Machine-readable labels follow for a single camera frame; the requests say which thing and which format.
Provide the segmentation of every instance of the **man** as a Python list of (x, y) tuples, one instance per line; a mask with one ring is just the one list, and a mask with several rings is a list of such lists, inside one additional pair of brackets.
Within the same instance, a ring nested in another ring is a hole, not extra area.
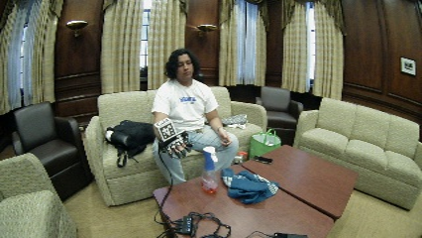
[[(192, 149), (202, 151), (204, 147), (213, 146), (216, 150), (217, 170), (228, 168), (234, 159), (238, 141), (233, 134), (228, 133), (217, 114), (217, 102), (212, 89), (194, 80), (200, 73), (197, 57), (186, 49), (172, 52), (166, 63), (165, 74), (169, 80), (157, 90), (152, 113), (154, 123), (169, 118), (178, 132), (188, 132), (188, 141)], [(156, 163), (169, 182), (173, 184), (185, 181), (181, 160), (176, 155), (186, 149), (186, 144), (177, 145), (174, 153), (161, 152), (158, 148), (160, 133), (156, 130), (157, 139), (153, 145)]]

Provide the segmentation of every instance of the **black backpack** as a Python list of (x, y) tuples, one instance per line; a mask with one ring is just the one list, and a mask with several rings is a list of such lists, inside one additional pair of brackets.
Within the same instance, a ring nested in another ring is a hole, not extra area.
[(108, 127), (106, 132), (112, 133), (105, 140), (117, 149), (117, 167), (122, 168), (128, 159), (134, 160), (133, 157), (154, 142), (153, 124), (124, 120), (117, 126)]

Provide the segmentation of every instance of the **wooden table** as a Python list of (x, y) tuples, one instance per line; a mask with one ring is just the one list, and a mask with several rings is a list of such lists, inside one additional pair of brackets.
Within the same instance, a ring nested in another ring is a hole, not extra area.
[(335, 220), (341, 218), (357, 173), (286, 145), (264, 157), (273, 159), (271, 165), (248, 161), (242, 166), (277, 181), (287, 193)]
[[(238, 173), (245, 168), (232, 166)], [(154, 190), (157, 203), (165, 197), (169, 188)], [(242, 204), (237, 199), (228, 197), (226, 186), (218, 180), (216, 194), (208, 194), (201, 188), (201, 178), (194, 178), (173, 186), (162, 207), (170, 220), (177, 220), (192, 211), (197, 213), (212, 212), (220, 221), (230, 226), (230, 237), (246, 237), (254, 231), (273, 235), (275, 232), (305, 234), (309, 237), (326, 237), (334, 220), (301, 202), (282, 190), (275, 195), (256, 204)], [(216, 224), (201, 221), (197, 237), (212, 234)]]

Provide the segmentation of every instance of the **black leather armchair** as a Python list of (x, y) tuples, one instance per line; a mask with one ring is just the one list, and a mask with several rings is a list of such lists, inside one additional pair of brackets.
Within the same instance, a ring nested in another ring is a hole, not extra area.
[(298, 119), (303, 111), (302, 103), (291, 100), (287, 89), (262, 86), (256, 104), (266, 110), (267, 129), (274, 129), (283, 145), (293, 146)]
[(92, 181), (76, 120), (55, 117), (49, 102), (23, 107), (13, 115), (15, 154), (32, 153), (40, 159), (57, 194), (65, 200)]

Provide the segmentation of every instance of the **lamp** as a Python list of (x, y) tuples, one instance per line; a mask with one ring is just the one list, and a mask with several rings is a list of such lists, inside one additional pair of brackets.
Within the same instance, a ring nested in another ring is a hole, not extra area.
[(80, 33), (78, 30), (88, 26), (86, 21), (69, 21), (66, 22), (66, 27), (74, 31), (74, 36), (78, 37)]
[(198, 28), (198, 36), (201, 37), (204, 35), (204, 33), (206, 32), (212, 32), (216, 30), (216, 26), (214, 25), (210, 25), (210, 24), (201, 24), (197, 26)]

